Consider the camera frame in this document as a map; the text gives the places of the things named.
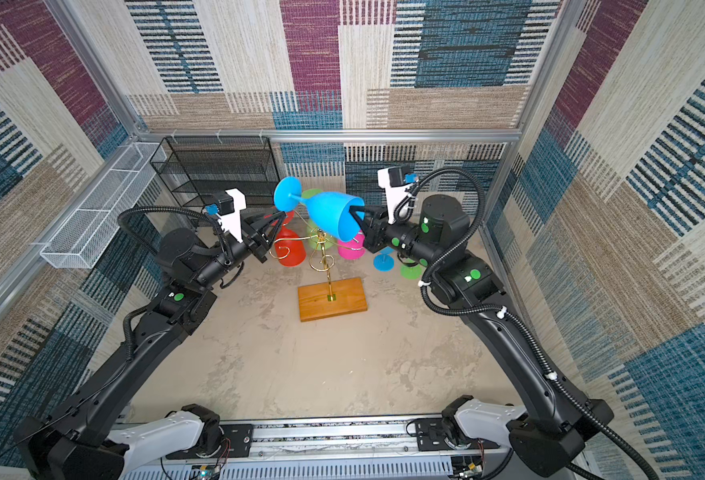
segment aluminum rail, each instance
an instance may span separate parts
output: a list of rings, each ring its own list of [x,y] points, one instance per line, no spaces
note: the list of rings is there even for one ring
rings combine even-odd
[[[577,24],[586,1],[587,0],[569,0],[564,7],[564,11],[555,20],[555,25],[553,26],[554,32],[550,35],[549,45],[545,44],[542,47],[546,50],[545,57],[541,60],[541,66],[536,73],[531,92],[521,111],[519,127],[522,130],[522,135],[525,135],[528,131],[529,119],[533,112],[541,108],[540,103],[542,101],[542,95],[555,72],[555,64],[558,63],[558,59],[565,48],[566,38],[571,33],[571,28]],[[505,185],[505,181],[507,181],[507,176],[510,173],[512,164],[515,162],[517,155],[518,142],[516,140],[515,144],[509,144],[502,154],[501,163],[489,187],[489,192],[486,194],[486,207],[483,220],[489,219],[494,205],[499,199],[501,188]]]
[[[50,241],[59,227],[75,212],[80,203],[97,187],[101,179],[107,175],[110,168],[115,165],[124,151],[130,148],[133,143],[134,140],[132,138],[126,139],[104,162],[89,182],[81,187],[80,191],[70,199],[62,211],[59,212],[59,215],[51,221],[35,242],[31,243],[17,261],[8,268],[0,279],[0,320],[8,313],[13,304],[21,298],[35,277],[40,273],[40,269],[47,265],[46,260],[40,256],[40,251],[45,247],[46,243]]]
[[[159,142],[165,137],[265,137],[276,142],[513,142],[521,137],[517,128],[435,128],[424,130],[346,129],[346,130],[152,130],[140,131],[139,141]]]
[[[91,79],[97,85],[118,121],[126,129],[129,136],[136,134],[139,118],[136,116],[134,108],[131,107],[128,99],[118,91],[115,82],[113,82],[112,77],[100,60],[96,48],[94,48],[85,30],[80,25],[80,20],[73,12],[70,2],[68,0],[43,0],[43,2],[70,41],[73,50],[80,57],[80,61],[86,66]]]
[[[445,449],[420,452],[417,438],[410,436],[406,424],[416,418],[441,418],[439,413],[282,418],[276,420],[223,420],[221,425],[250,423],[251,450],[248,457],[231,458],[229,462],[265,462],[270,460],[322,460],[343,458],[387,458],[422,456],[479,455],[477,448]],[[116,424],[115,429],[132,428],[141,424]],[[504,455],[506,447],[486,448],[487,455]],[[166,466],[200,464],[201,459],[168,460]]]

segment red wire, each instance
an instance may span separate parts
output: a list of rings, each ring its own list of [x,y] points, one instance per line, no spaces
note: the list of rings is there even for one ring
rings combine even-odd
[[[219,454],[219,458],[216,459],[216,464],[214,464],[214,468],[219,466],[219,461],[222,459],[222,456],[226,453],[227,456],[224,458],[224,463],[222,466],[225,466],[227,464],[227,460],[230,458],[230,439],[225,437],[225,440],[227,440],[227,443],[224,446],[224,452]]]
[[[483,441],[482,440],[476,440],[478,443],[478,447],[481,448],[481,472],[483,472],[483,469],[485,468],[485,463],[486,463],[486,451],[483,449]]]

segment black wire rack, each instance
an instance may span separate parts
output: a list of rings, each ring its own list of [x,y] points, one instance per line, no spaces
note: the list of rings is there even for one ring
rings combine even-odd
[[[269,138],[165,137],[161,149],[151,164],[180,206],[202,209],[230,188],[246,196],[249,211],[272,206],[280,175]]]

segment aluminum frame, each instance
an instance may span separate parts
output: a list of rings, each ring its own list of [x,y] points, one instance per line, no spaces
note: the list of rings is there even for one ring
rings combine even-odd
[[[140,141],[161,141],[165,137],[266,137],[271,141],[289,142],[367,142],[367,143],[420,143],[420,142],[514,142],[521,131],[517,128],[434,128],[424,130],[347,129],[347,130],[152,130],[141,131]]]
[[[139,132],[140,119],[131,107],[128,99],[118,91],[112,77],[108,74],[104,63],[101,61],[96,48],[87,37],[85,30],[80,25],[78,16],[73,12],[68,0],[43,0],[48,10],[54,16],[59,27],[72,44],[73,50],[86,66],[86,71],[96,83],[104,100],[115,113],[118,121],[128,132],[129,136]]]
[[[478,449],[420,452],[416,437],[406,432],[406,424],[416,418],[441,418],[440,414],[288,418],[276,420],[226,420],[222,425],[250,423],[254,425],[250,455],[230,458],[221,478],[445,478],[450,471],[452,456],[477,456]],[[489,468],[498,465],[507,455],[507,448],[489,448],[485,457]],[[194,477],[192,466],[211,464],[211,459],[165,460],[166,470],[176,478]],[[390,464],[415,470],[387,469]],[[341,468],[330,475],[318,468],[363,465],[382,466],[370,477],[364,472],[345,473]],[[314,473],[292,471],[296,466],[315,466]],[[160,463],[138,468],[126,475],[127,480],[154,478]]]
[[[577,24],[579,16],[585,7],[587,0],[569,0],[565,5],[563,13],[556,19],[555,24],[552,27],[552,35],[549,46],[545,45],[547,52],[545,57],[542,59],[541,68],[537,72],[536,78],[531,88],[529,97],[525,101],[523,110],[521,111],[521,117],[519,120],[519,127],[521,130],[521,137],[526,135],[529,128],[529,118],[534,110],[540,108],[540,103],[542,101],[542,94],[545,91],[545,87],[552,78],[555,72],[555,64],[558,58],[563,52],[565,46],[566,38],[571,33],[571,28]],[[486,194],[486,207],[483,215],[483,221],[489,219],[489,216],[499,199],[499,194],[501,193],[502,187],[507,181],[507,176],[510,173],[512,164],[515,162],[515,157],[518,154],[518,140],[514,143],[508,144],[505,152],[502,153],[502,160],[497,167],[494,178],[492,179],[492,184],[489,187],[489,192]]]
[[[51,240],[54,233],[70,218],[83,200],[89,196],[91,191],[98,186],[102,178],[108,174],[110,169],[123,156],[124,151],[127,148],[131,148],[133,143],[133,138],[126,139],[124,143],[115,150],[112,156],[108,158],[108,161],[102,165],[94,177],[72,197],[67,206],[51,221],[35,242],[31,243],[29,248],[27,248],[17,261],[6,270],[6,273],[0,279],[0,320],[24,294],[35,280],[35,277],[40,273],[40,270],[47,265],[46,260],[40,256],[40,252],[46,246],[47,242]]]

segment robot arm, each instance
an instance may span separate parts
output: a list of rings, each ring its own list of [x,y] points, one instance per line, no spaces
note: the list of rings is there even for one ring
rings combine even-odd
[[[137,207],[144,214],[154,207]],[[189,210],[157,207],[159,211]],[[220,211],[227,208],[220,204]],[[241,222],[242,242],[224,234],[229,249],[209,249],[192,230],[164,236],[156,262],[170,281],[146,306],[134,328],[136,348],[121,347],[44,421],[27,417],[14,431],[22,459],[38,479],[110,479],[177,450],[197,447],[212,454],[220,445],[219,416],[187,406],[172,417],[147,424],[144,436],[123,432],[109,436],[121,410],[158,365],[192,335],[216,300],[213,286],[246,257],[264,263],[285,214],[254,216]],[[226,251],[231,250],[231,257]]]
[[[372,253],[393,246],[402,258],[430,265],[431,280],[420,281],[425,302],[432,302],[425,288],[429,286],[429,291],[448,309],[429,303],[430,308],[462,318],[489,348],[524,403],[524,408],[501,408],[469,397],[458,398],[443,412],[445,435],[455,446],[468,445],[479,437],[509,445],[531,470],[542,476],[552,475],[569,466],[590,437],[599,430],[606,432],[596,426],[605,426],[613,418],[613,412],[602,400],[588,398],[553,366],[517,319],[499,278],[483,260],[466,250],[470,229],[477,226],[479,220],[473,220],[471,225],[459,202],[440,194],[424,200],[418,224],[403,219],[403,214],[413,208],[418,189],[412,189],[411,178],[405,175],[402,170],[388,171],[386,177],[380,175],[386,190],[398,198],[392,202],[388,198],[387,207],[349,208],[365,234],[363,246]],[[211,213],[220,220],[236,213],[237,206],[229,206],[228,202],[217,202],[217,212]],[[136,349],[116,351],[44,422],[28,417],[16,429],[14,439],[22,458],[39,480],[118,478],[122,472],[153,456],[193,447],[209,455],[220,445],[219,417],[199,406],[183,408],[192,415],[172,418],[169,422],[176,421],[172,426],[163,421],[145,426],[154,438],[159,438],[149,444],[138,442],[131,432],[118,432],[110,437],[108,434],[121,409],[160,362],[206,318],[216,299],[212,293],[216,282],[233,268],[242,266],[247,256],[266,261],[267,251],[285,214],[279,212],[268,218],[243,220],[240,223],[242,241],[238,241],[221,230],[220,223],[229,224],[230,220],[218,223],[185,209],[137,207],[121,216],[147,211],[198,216],[213,224],[220,244],[207,248],[193,231],[184,228],[167,234],[161,241],[156,261],[170,277],[170,282],[150,302],[133,330]],[[152,248],[146,240],[137,240]],[[178,425],[182,422],[189,425]],[[201,423],[204,425],[199,433],[197,426]],[[185,434],[168,442],[167,433],[175,429],[184,430]]]

